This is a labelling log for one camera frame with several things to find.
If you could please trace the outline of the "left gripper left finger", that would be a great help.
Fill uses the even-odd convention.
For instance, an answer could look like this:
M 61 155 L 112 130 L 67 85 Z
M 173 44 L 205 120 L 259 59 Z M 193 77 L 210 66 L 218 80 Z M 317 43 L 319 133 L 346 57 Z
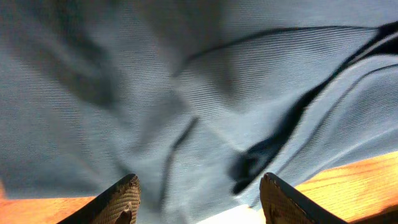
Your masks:
M 128 174 L 59 224 L 136 224 L 140 204 L 139 179 Z

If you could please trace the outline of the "blue polo shirt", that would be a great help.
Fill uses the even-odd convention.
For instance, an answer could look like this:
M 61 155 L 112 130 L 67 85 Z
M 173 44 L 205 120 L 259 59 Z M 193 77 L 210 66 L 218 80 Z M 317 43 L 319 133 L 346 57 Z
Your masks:
M 9 198 L 97 195 L 197 223 L 397 150 L 397 2 L 2 1 Z

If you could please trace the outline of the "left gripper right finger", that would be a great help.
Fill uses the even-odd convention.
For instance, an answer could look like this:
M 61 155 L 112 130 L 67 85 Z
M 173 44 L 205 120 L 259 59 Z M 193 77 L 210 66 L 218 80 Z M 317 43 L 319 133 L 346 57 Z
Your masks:
M 267 224 L 346 224 L 271 172 L 259 189 Z

